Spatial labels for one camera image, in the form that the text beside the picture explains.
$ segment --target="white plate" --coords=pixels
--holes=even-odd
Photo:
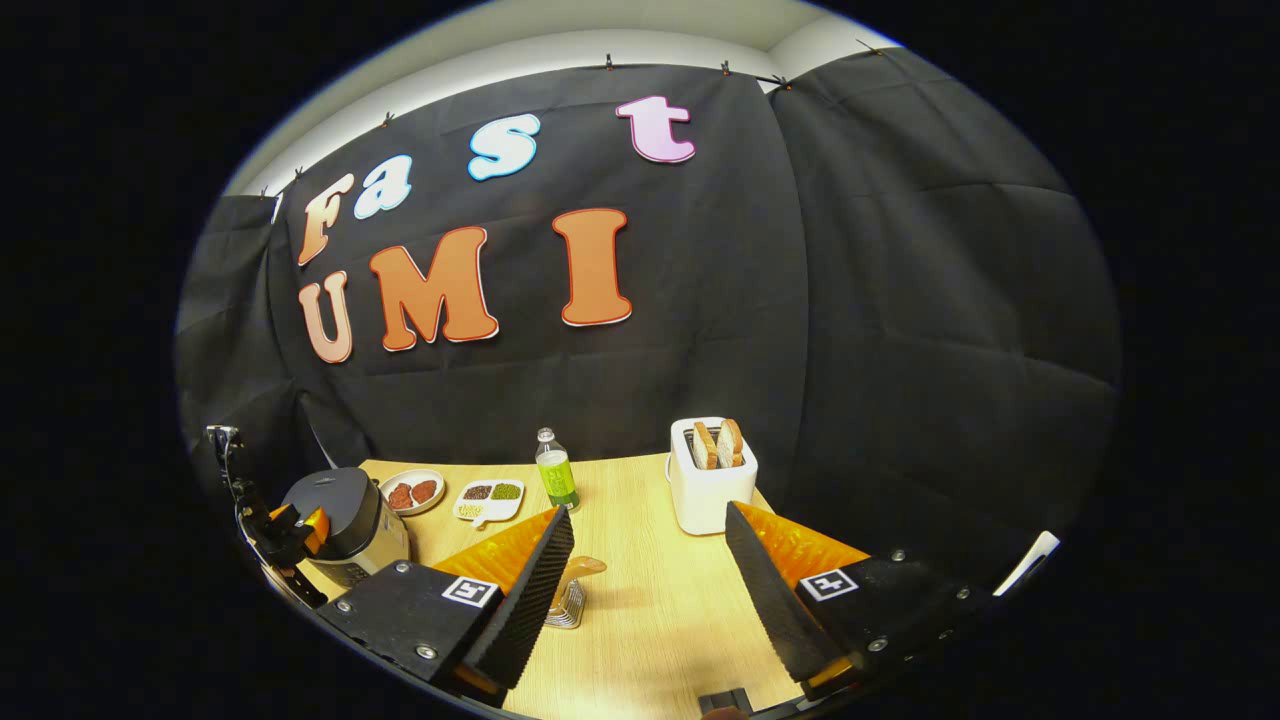
[[[490,500],[490,498],[465,500],[467,491],[474,487],[479,486],[495,487],[502,483],[508,486],[516,486],[517,488],[520,488],[520,497],[516,497],[513,500]],[[516,512],[520,511],[520,503],[524,501],[525,501],[525,483],[520,480],[475,480],[472,483],[467,483],[467,487],[462,488],[462,492],[458,493],[458,498],[453,501],[453,516],[460,518],[462,520],[471,520],[471,524],[475,525],[475,528],[479,530],[484,528],[484,524],[490,520],[511,520],[512,518],[516,516]],[[467,518],[466,515],[458,512],[458,507],[463,505],[479,505],[484,510],[481,510],[480,515],[476,518]]]
[[[383,491],[383,497],[390,498],[392,491],[397,487],[407,483],[410,486],[410,491],[412,492],[413,486],[426,480],[435,480],[435,495],[426,498],[426,502],[417,502],[415,500],[412,507],[396,511],[397,515],[417,515],[419,512],[425,512],[431,509],[436,502],[440,502],[442,497],[444,497],[444,475],[436,473],[435,470],[428,470],[426,468],[404,470],[403,473],[397,473],[383,480],[379,489]]]

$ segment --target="black fabric curtain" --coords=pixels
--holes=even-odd
[[[239,427],[241,468],[269,498],[329,466],[311,423],[330,420],[289,375],[268,301],[266,246],[274,199],[224,197],[197,240],[175,332],[182,433],[197,480],[216,506],[223,487],[205,427]],[[361,437],[348,421],[351,437]]]
[[[229,197],[200,238],[178,325],[183,418],[239,424],[279,492],[366,457],[527,462],[550,425],[575,459],[662,452],[680,418],[739,420],[774,507],[872,553],[975,580],[1007,573],[1088,492],[1115,406],[1107,272],[1062,179],[982,99],[908,50],[864,53],[762,94],[686,67],[571,69],[433,102],[319,160],[269,201]],[[685,108],[680,164],[632,147],[614,108]],[[468,141],[532,114],[538,151],[477,182]],[[410,195],[365,219],[365,176],[412,158]],[[300,268],[306,205],[352,173],[329,243]],[[570,327],[552,220],[609,208],[623,322]],[[425,274],[477,225],[499,332],[401,352],[370,258]],[[343,270],[353,350],[312,351],[298,291]],[[335,324],[325,293],[320,313]]]
[[[809,264],[788,516],[955,577],[1059,537],[1115,414],[1119,327],[1070,188],[1004,117],[904,49],[769,95]]]

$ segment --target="bread slice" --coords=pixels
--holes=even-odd
[[[716,443],[712,432],[703,423],[694,423],[694,465],[699,470],[716,469]]]
[[[721,423],[721,434],[716,443],[716,454],[719,456],[721,468],[737,468],[742,460],[742,429],[728,418]]]

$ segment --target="rice cooker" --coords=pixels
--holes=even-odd
[[[293,483],[284,505],[293,505],[303,518],[324,507],[329,538],[310,560],[344,588],[397,560],[410,560],[404,520],[360,468],[312,473]]]

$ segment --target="white toaster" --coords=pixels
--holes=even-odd
[[[719,437],[724,418],[686,418],[671,424],[671,452],[667,455],[667,482],[671,483],[671,501],[676,507],[676,521],[691,536],[709,536],[724,532],[724,512],[728,501],[751,502],[755,489],[755,454],[742,439],[742,464],[737,468],[699,470],[694,464],[694,423],[703,423]]]

